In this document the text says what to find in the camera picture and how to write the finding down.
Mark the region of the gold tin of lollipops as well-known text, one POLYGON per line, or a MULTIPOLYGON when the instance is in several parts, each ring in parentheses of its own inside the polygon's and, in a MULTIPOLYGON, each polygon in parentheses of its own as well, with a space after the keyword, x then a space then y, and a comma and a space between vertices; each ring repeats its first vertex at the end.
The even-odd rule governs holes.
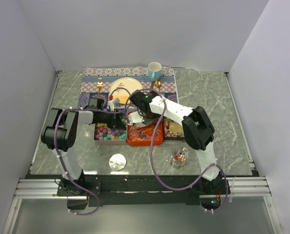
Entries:
POLYGON ((163 130, 165 141, 185 141, 182 126, 167 117, 163 119, 163 130))

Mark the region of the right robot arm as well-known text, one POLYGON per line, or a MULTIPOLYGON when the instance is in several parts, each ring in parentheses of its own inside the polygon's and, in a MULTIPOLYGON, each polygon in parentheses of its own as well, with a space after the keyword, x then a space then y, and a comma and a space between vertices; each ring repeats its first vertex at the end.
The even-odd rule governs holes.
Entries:
POLYGON ((220 170, 216 166, 217 158, 213 149, 215 130, 204 108, 180 105, 154 90, 147 94, 137 90, 129 100, 139 110, 128 116, 131 124, 140 125, 148 119, 158 117, 166 117, 180 124, 186 143, 195 150, 198 157, 202 177, 205 179, 202 183, 203 190, 210 195, 219 190, 220 183, 216 177, 220 170))

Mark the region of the orange tin of lollipops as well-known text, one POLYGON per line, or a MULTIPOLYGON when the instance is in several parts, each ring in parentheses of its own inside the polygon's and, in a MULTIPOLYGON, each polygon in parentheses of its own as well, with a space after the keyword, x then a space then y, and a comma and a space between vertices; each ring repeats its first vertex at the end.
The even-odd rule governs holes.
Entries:
POLYGON ((149 127, 134 128, 127 124, 127 142, 129 146, 150 146, 152 138, 154 138, 154 146, 161 145, 163 142, 162 123, 159 124, 156 134, 153 136, 155 126, 156 124, 149 127))

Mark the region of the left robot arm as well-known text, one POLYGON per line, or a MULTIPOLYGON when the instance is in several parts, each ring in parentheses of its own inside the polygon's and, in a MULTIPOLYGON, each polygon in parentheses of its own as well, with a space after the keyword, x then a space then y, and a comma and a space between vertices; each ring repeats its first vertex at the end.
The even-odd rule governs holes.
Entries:
POLYGON ((68 189, 73 195, 82 195, 86 190, 84 173, 73 148, 78 126, 100 123, 110 128, 125 129, 124 117, 123 110, 105 109, 104 100, 95 97, 91 97, 80 110, 50 109, 41 131, 41 142, 58 158, 62 177, 70 181, 68 189))

